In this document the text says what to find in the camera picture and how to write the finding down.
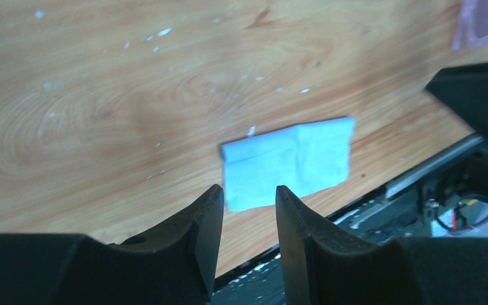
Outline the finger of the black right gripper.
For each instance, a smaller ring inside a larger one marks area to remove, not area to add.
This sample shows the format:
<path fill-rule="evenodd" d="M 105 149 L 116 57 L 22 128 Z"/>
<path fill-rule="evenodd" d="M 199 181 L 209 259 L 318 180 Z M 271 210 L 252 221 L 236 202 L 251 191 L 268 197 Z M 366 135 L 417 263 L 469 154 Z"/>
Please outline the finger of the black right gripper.
<path fill-rule="evenodd" d="M 424 90 L 488 142 L 488 62 L 440 69 Z"/>

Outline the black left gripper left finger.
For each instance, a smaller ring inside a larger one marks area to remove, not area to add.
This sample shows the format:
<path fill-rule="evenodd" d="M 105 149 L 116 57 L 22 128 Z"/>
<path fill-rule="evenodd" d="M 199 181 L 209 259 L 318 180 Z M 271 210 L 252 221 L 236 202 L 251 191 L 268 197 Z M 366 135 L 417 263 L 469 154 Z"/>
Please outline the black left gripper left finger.
<path fill-rule="evenodd" d="M 224 192 L 120 244 L 85 234 L 0 234 L 0 304 L 206 304 L 215 282 Z"/>

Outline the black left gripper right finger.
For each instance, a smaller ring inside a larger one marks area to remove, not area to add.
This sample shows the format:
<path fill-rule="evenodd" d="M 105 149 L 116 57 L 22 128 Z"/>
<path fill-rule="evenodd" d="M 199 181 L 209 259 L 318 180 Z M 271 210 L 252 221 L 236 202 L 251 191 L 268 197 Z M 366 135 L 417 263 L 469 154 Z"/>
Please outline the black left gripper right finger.
<path fill-rule="evenodd" d="M 276 189 L 287 304 L 488 304 L 488 238 L 369 243 Z"/>

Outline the light blue cleaning cloth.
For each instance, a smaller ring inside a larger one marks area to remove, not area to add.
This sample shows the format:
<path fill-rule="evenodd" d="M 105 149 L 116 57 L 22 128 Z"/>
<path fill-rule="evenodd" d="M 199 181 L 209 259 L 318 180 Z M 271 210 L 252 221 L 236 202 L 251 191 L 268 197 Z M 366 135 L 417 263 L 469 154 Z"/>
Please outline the light blue cleaning cloth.
<path fill-rule="evenodd" d="M 278 186 L 302 198 L 349 177 L 351 117 L 294 125 L 221 147 L 227 209 L 274 205 Z"/>

